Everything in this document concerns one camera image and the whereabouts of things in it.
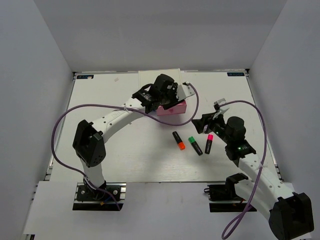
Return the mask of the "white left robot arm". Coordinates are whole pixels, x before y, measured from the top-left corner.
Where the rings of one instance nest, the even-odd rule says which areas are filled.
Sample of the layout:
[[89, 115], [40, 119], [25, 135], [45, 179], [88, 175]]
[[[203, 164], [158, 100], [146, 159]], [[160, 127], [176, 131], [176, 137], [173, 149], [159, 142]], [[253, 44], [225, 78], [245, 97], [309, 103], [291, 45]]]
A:
[[149, 114], [158, 107], [168, 110], [183, 102], [187, 98], [185, 86], [162, 73], [154, 83], [141, 87], [122, 106], [109, 114], [91, 122], [84, 119], [78, 124], [72, 147], [82, 163], [84, 181], [89, 185], [90, 196], [99, 200], [106, 193], [102, 171], [102, 161], [107, 155], [105, 143], [143, 114]]

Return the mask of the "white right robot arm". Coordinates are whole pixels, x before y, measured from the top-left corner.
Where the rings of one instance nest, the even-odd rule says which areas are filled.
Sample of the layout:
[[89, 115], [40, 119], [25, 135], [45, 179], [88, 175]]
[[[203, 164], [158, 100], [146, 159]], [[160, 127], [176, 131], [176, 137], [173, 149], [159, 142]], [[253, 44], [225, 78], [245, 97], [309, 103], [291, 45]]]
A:
[[199, 134], [216, 134], [225, 144], [227, 157], [242, 170], [226, 179], [226, 195], [236, 200], [248, 200], [268, 221], [278, 240], [292, 240], [312, 232], [314, 218], [312, 203], [305, 193], [296, 193], [267, 167], [261, 164], [255, 149], [245, 139], [242, 118], [224, 120], [221, 113], [207, 113], [191, 121]]

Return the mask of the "green capped highlighter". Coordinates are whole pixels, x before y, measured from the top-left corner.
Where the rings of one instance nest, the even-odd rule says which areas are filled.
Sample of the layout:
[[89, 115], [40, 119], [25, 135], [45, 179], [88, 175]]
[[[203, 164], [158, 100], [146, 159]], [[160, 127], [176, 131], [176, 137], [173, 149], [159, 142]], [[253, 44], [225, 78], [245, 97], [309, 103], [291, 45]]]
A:
[[198, 145], [197, 141], [195, 140], [195, 138], [193, 136], [190, 136], [188, 138], [189, 143], [191, 144], [191, 146], [193, 147], [193, 149], [195, 150], [195, 152], [201, 156], [203, 154], [203, 151], [201, 150], [200, 146]]

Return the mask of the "pink drawer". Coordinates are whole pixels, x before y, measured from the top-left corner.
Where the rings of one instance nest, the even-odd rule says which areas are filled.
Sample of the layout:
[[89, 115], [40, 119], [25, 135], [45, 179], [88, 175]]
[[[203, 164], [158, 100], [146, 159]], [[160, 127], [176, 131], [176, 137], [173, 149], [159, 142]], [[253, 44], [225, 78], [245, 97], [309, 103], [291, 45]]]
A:
[[187, 103], [184, 100], [183, 102], [165, 110], [163, 106], [159, 106], [156, 110], [156, 115], [159, 116], [168, 116], [168, 115], [179, 115], [184, 114], [187, 110]]

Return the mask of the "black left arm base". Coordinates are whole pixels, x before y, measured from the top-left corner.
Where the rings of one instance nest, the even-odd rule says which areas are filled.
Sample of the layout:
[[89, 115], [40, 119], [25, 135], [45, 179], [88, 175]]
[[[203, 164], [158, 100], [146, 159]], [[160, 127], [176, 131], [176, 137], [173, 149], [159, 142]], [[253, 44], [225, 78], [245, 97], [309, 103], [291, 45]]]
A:
[[107, 183], [105, 190], [113, 195], [113, 198], [101, 191], [90, 189], [83, 182], [78, 182], [74, 201], [73, 211], [100, 211], [100, 212], [117, 212], [120, 211], [125, 203], [126, 183], [112, 182]]

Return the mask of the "white drawer cabinet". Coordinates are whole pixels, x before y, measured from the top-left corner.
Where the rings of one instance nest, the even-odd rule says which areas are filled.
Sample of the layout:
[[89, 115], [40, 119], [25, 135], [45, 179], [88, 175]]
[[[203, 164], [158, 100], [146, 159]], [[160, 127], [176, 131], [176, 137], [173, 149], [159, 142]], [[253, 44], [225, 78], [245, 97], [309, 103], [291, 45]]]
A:
[[139, 88], [147, 85], [153, 84], [156, 78], [160, 74], [165, 74], [171, 77], [179, 85], [182, 83], [181, 71], [179, 68], [174, 69], [160, 69], [160, 70], [142, 70], [138, 72], [139, 77]]

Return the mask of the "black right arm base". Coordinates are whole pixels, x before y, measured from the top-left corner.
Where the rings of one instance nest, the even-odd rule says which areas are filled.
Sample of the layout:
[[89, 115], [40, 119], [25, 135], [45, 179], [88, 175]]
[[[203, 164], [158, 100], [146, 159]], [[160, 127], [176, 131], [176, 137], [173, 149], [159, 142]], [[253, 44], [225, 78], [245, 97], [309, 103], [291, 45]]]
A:
[[209, 184], [203, 190], [208, 196], [211, 213], [241, 213], [246, 200], [229, 191], [225, 184]]

